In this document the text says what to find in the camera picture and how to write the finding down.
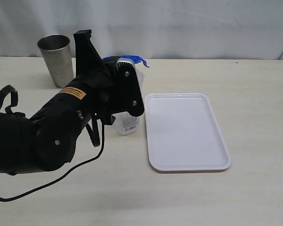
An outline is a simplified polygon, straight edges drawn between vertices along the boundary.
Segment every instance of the table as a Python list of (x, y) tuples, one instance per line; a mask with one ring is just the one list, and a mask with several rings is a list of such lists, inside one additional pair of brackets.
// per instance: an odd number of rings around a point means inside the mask
[[(283, 61), (149, 60), (143, 96), (199, 92), (211, 101), (232, 166), (222, 173), (159, 174), (148, 163), (144, 116), (127, 137), (106, 127), (101, 158), (58, 184), (0, 203), (0, 226), (283, 225)], [(42, 58), (0, 57), (0, 89), (32, 116), (58, 92)], [(0, 174), (0, 196), (45, 184), (95, 156), (84, 131), (71, 163), (54, 172)]]

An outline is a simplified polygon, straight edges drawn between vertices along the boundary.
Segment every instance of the wire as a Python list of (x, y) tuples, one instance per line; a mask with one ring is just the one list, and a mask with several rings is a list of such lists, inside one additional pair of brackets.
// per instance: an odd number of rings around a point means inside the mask
[(14, 200), (17, 200), (17, 199), (20, 199), (20, 198), (23, 198), (24, 196), (27, 196), (31, 193), (34, 193), (34, 192), (37, 192), (37, 191), (40, 191), (41, 189), (44, 189), (46, 187), (49, 187), (51, 185), (54, 185), (55, 183), (61, 181), (62, 179), (64, 179), (68, 174), (70, 174), (72, 171), (74, 171), (76, 168), (79, 168), (80, 166), (83, 166), (87, 163), (90, 163), (94, 160), (97, 160), (103, 153), (103, 150), (104, 150), (104, 144), (105, 144), (105, 132), (104, 132), (104, 128), (105, 128), (105, 125), (104, 123), (102, 122), (102, 146), (100, 148), (100, 152), (98, 153), (97, 156), (93, 157), (92, 159), (89, 159), (89, 160), (86, 160), (86, 161), (83, 161), (77, 165), (75, 165), (74, 167), (72, 167), (70, 170), (68, 170), (64, 175), (62, 175), (61, 177), (59, 177), (58, 179), (54, 180), (54, 181), (51, 181), (49, 182), (48, 184), (45, 184), (45, 185), (42, 185), (40, 187), (37, 187), (35, 189), (32, 189), (28, 192), (25, 192), (23, 194), (20, 194), (20, 195), (17, 195), (17, 196), (14, 196), (14, 197), (11, 197), (11, 198), (1, 198), (0, 197), (0, 202), (11, 202), (11, 201), (14, 201)]

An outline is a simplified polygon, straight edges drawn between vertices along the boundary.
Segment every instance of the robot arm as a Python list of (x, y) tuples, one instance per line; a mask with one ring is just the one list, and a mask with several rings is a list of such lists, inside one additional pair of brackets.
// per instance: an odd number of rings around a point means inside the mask
[(12, 112), (18, 102), (13, 87), (0, 91), (0, 108), (6, 95), (11, 94), (11, 105), (6, 113), (0, 113), (0, 173), (57, 170), (71, 162), (76, 140), (84, 128), (93, 145), (99, 146), (97, 120), (112, 125), (112, 114), (143, 114), (133, 65), (118, 64), (115, 57), (102, 60), (90, 37), (91, 30), (74, 34), (76, 77), (30, 119), (23, 113)]

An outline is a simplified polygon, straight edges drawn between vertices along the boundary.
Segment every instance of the metal cup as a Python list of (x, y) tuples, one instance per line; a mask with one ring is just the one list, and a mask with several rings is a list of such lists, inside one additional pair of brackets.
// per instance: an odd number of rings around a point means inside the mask
[(58, 88), (64, 88), (74, 78), (70, 39), (60, 34), (49, 35), (40, 39), (37, 46), (53, 83)]

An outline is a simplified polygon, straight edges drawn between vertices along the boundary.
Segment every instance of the white plastic tray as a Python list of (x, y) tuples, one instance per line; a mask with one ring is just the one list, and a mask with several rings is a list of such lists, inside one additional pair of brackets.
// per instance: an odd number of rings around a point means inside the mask
[(207, 97), (153, 93), (145, 99), (149, 161), (165, 172), (223, 171), (231, 159)]

